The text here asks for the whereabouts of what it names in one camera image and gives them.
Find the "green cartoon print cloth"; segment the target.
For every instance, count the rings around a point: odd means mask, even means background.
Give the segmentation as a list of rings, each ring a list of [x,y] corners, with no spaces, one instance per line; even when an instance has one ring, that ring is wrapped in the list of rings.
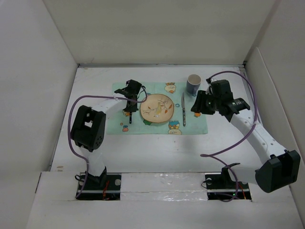
[[[144,82],[147,95],[164,94],[174,103],[172,118],[164,123],[151,123],[144,120],[139,111],[132,113],[132,124],[129,124],[129,112],[119,111],[109,118],[107,134],[109,135],[204,135],[208,133],[206,117],[200,113],[191,112],[195,97],[186,92],[186,84],[180,82],[149,83]],[[186,126],[183,126],[181,96],[184,93]]]

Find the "knife with patterned handle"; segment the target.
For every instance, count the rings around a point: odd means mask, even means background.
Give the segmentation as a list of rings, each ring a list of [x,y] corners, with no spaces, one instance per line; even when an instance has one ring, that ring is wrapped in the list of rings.
[[[182,96],[181,96],[181,106],[182,106],[182,114],[183,114],[183,126],[186,126],[186,113],[185,113],[184,93],[182,93]]]

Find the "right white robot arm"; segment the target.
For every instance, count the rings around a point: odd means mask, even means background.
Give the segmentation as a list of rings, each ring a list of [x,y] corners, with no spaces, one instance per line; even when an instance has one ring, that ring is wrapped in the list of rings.
[[[257,121],[249,104],[242,98],[233,98],[232,93],[223,98],[214,97],[200,90],[192,107],[195,113],[213,115],[218,112],[237,128],[257,153],[261,167],[238,164],[228,167],[220,176],[221,184],[231,188],[241,181],[257,184],[266,193],[271,193],[297,181],[301,157],[295,150],[288,151],[279,144]]]

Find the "round bird pattern plate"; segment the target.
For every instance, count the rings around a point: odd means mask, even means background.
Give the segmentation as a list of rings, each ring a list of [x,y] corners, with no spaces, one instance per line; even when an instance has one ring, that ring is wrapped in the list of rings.
[[[174,114],[172,99],[164,94],[148,95],[140,106],[141,116],[151,123],[164,123],[169,121]]]

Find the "purple mug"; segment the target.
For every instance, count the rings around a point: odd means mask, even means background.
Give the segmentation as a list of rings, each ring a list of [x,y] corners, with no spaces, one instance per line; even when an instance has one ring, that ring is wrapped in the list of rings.
[[[197,74],[189,75],[188,78],[187,78],[187,82],[186,82],[187,93],[192,95],[192,96],[196,96],[197,91],[200,88],[201,81],[202,80],[201,80],[199,75],[197,75]]]

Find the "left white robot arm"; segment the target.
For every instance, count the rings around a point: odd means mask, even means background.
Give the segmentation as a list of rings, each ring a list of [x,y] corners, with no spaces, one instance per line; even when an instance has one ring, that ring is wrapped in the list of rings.
[[[80,106],[72,121],[74,108],[84,98],[99,98],[102,102],[93,107]],[[84,95],[73,103],[68,115],[68,144],[71,152],[85,161],[85,175],[90,177],[90,184],[95,189],[106,185],[106,177],[102,174],[106,173],[102,154],[94,152],[103,143],[106,120],[118,111],[136,112],[138,103],[138,94],[123,92],[114,93],[113,96]]]

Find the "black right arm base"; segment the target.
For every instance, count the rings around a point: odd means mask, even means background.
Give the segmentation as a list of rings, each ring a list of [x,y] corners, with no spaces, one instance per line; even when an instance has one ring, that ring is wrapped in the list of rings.
[[[205,173],[204,177],[201,187],[206,189],[208,200],[252,200],[248,184],[239,181],[236,193],[235,179],[230,177],[227,167],[223,167],[221,172]]]

